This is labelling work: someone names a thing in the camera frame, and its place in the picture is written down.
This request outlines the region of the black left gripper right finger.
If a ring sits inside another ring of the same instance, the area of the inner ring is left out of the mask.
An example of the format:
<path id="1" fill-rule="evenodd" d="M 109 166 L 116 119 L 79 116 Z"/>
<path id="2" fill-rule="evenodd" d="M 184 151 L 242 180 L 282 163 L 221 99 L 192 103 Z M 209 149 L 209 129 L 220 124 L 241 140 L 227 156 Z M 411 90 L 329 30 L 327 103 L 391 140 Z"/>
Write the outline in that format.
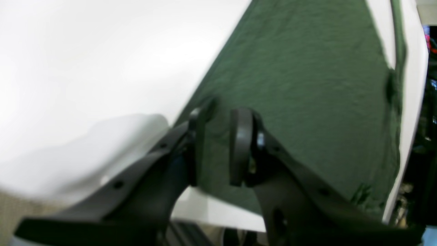
<path id="1" fill-rule="evenodd" d="M 230 183 L 251 188 L 270 246 L 418 246 L 422 228 L 367 216 L 296 161 L 248 108 L 230 113 Z"/>

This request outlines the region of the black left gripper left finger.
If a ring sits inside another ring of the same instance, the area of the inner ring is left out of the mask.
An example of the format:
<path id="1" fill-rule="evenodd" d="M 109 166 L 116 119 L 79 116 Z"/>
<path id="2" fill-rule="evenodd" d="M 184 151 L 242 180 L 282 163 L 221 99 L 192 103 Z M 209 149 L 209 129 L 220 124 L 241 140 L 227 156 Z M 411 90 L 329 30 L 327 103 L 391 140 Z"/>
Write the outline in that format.
<path id="1" fill-rule="evenodd" d="M 216 99 L 206 99 L 144 157 L 82 201 L 53 215 L 26 217 L 15 246 L 161 246 L 176 201 L 198 185 L 206 123 Z"/>

